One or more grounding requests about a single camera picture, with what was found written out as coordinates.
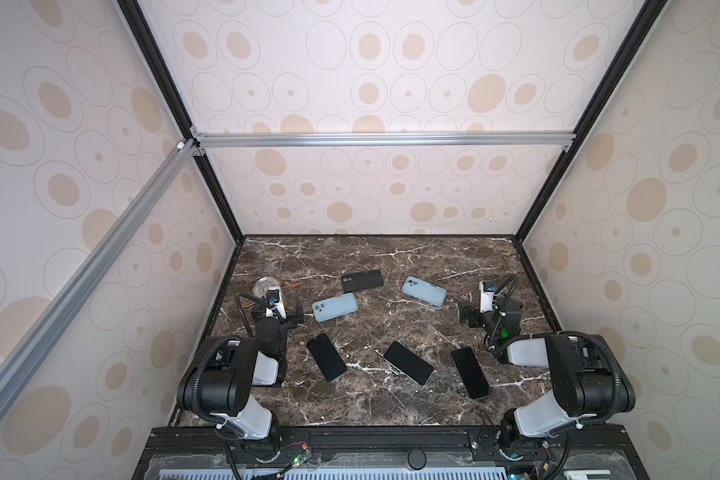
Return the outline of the black phone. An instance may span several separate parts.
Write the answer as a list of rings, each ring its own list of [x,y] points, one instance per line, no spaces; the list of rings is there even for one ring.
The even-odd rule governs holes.
[[[310,339],[306,345],[327,382],[332,382],[346,373],[346,364],[326,333]]]
[[[490,385],[470,347],[452,351],[451,358],[470,399],[477,400],[490,395]]]
[[[425,385],[434,371],[431,364],[398,341],[390,344],[383,358],[419,385]]]

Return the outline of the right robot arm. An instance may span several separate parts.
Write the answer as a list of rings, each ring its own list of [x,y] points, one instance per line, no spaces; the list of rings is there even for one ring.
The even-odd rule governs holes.
[[[518,285],[518,275],[500,285],[482,281],[479,305],[458,306],[459,321],[484,331],[483,348],[499,363],[549,373],[549,392],[503,415],[497,444],[509,448],[521,440],[554,438],[632,411],[637,394],[602,336],[520,333],[523,304],[513,298]]]

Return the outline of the black base frame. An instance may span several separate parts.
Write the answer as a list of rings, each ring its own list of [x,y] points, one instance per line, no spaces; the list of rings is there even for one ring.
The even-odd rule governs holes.
[[[489,426],[284,427],[247,441],[212,427],[157,428],[136,479],[645,479],[622,426],[500,448]]]

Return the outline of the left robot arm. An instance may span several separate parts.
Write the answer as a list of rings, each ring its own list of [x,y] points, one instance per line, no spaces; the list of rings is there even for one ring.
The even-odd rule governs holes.
[[[267,288],[255,297],[246,337],[208,337],[183,374],[176,392],[177,407],[212,424],[220,434],[241,440],[272,442],[279,428],[274,413],[253,396],[253,387],[280,386],[288,369],[289,332],[303,323],[303,309],[288,311],[282,289]]]

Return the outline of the black phone case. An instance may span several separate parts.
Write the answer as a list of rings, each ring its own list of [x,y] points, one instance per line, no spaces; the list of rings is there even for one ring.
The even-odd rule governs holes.
[[[344,293],[379,288],[384,285],[384,278],[380,270],[346,273],[341,277],[341,287]]]

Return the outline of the aluminium rail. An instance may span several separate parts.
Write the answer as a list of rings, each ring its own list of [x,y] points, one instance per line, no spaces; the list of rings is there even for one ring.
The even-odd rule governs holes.
[[[416,146],[571,145],[573,131],[385,132],[385,133],[204,133],[201,148],[339,148]]]
[[[49,303],[38,322],[3,362],[0,367],[0,421],[126,248],[136,230],[154,209],[184,163],[193,156],[196,146],[195,139],[186,138],[179,148],[173,150],[65,287]]]

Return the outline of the light blue case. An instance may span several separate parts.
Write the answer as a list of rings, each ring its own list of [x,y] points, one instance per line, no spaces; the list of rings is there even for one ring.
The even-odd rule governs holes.
[[[412,276],[404,281],[402,292],[435,307],[442,307],[447,296],[444,288]]]
[[[358,311],[358,303],[353,293],[317,301],[312,305],[316,322],[323,323]]]

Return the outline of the aluminium rail left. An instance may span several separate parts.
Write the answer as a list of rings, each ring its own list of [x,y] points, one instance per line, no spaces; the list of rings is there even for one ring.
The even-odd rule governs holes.
[[[193,156],[196,146],[195,139],[186,138],[179,148],[173,150],[65,287],[49,303],[38,322],[3,362],[0,367],[0,421],[126,248],[136,230],[154,209],[184,163]]]

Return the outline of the aluminium rail back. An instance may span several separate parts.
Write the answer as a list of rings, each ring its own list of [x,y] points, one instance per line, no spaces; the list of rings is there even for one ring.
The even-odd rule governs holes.
[[[416,146],[571,145],[573,131],[385,132],[385,133],[204,133],[201,148],[339,148]]]

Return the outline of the wooden stick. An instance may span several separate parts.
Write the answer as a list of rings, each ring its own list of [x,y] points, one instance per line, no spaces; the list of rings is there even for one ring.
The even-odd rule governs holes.
[[[286,285],[283,287],[274,277],[263,277],[253,286],[253,296],[261,300],[267,308],[277,308],[284,304],[284,293],[297,289],[303,285],[302,282]]]

